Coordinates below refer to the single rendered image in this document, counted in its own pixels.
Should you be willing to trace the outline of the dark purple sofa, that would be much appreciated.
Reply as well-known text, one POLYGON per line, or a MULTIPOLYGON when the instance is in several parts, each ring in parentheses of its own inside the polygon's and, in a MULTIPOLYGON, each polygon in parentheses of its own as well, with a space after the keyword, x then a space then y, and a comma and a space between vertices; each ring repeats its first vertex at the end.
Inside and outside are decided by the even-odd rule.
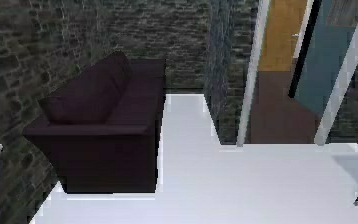
POLYGON ((116 51, 39 100, 22 131, 69 194, 153 193, 166 99, 164 59, 116 51))

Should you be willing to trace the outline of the yellow room door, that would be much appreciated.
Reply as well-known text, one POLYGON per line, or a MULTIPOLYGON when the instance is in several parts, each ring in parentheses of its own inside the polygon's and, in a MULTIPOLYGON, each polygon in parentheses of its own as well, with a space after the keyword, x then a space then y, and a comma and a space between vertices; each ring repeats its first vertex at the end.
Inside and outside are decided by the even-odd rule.
POLYGON ((290 71, 307 0, 271 0, 259 71, 290 71))

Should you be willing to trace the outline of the teal room door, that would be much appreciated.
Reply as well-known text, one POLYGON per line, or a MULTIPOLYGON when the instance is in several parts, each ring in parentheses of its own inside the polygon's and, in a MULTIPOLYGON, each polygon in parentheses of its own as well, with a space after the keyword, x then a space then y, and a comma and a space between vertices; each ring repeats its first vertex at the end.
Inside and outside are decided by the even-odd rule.
POLYGON ((358 24, 358 0, 313 0, 289 96, 321 117, 358 24))

